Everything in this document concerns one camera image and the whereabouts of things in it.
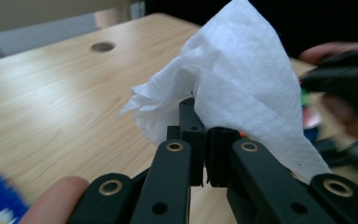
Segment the white tissue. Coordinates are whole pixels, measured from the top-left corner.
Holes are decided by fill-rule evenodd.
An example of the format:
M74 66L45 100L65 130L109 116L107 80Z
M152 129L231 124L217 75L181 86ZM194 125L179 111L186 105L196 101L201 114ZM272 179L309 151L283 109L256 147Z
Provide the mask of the white tissue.
M207 129L245 132L305 183L331 173L303 135L300 87L280 39L246 0L228 3L132 91L120 114L132 110L155 145L166 140L167 126L178 125L178 104L194 96Z

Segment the table surface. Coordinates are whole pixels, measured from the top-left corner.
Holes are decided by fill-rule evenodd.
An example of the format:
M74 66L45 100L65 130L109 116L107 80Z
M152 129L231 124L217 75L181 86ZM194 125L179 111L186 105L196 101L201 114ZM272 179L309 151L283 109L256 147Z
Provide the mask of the table surface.
M0 60L0 173L28 203L68 175L92 181L150 166L156 147L118 117L131 86L146 82L179 55L199 26L154 14ZM116 46L90 49L99 42ZM312 66L292 60L298 74ZM311 96L318 106L318 95ZM323 136L348 139L320 107ZM358 183L358 171L335 170ZM236 223L225 189L192 188L190 223Z

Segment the floor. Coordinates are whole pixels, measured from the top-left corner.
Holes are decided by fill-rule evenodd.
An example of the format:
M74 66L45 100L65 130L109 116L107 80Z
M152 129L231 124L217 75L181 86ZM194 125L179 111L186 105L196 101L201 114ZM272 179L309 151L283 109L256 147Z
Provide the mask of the floor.
M145 3L141 2L131 5L132 19L140 18L144 14ZM84 35L98 29L100 28L96 25L94 13L91 13L1 32L0 58L29 49L43 47L74 36Z

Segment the human hand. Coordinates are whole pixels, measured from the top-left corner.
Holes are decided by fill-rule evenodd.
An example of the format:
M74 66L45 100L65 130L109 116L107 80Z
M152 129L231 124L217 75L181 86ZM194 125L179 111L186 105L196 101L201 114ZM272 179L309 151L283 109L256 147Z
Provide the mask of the human hand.
M331 42L307 49L299 55L299 59L318 65L329 56L338 55L349 50L357 50L358 42ZM323 105L345 127L348 134L358 137L358 111L355 110L345 99L338 95L325 93L322 97Z
M20 224L64 224L89 182L81 177L68 176L54 183L22 217Z

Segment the wooden table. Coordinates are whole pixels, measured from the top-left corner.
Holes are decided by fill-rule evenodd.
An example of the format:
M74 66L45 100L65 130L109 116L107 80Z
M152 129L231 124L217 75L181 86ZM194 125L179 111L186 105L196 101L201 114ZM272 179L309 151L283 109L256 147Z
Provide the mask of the wooden table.
M168 64L198 29L155 14L0 60L0 173L33 203L67 175L142 172L156 147L131 114L117 113L131 86ZM105 41L116 47L90 49ZM310 69L293 63L298 73ZM192 188L190 223L236 223L226 191Z

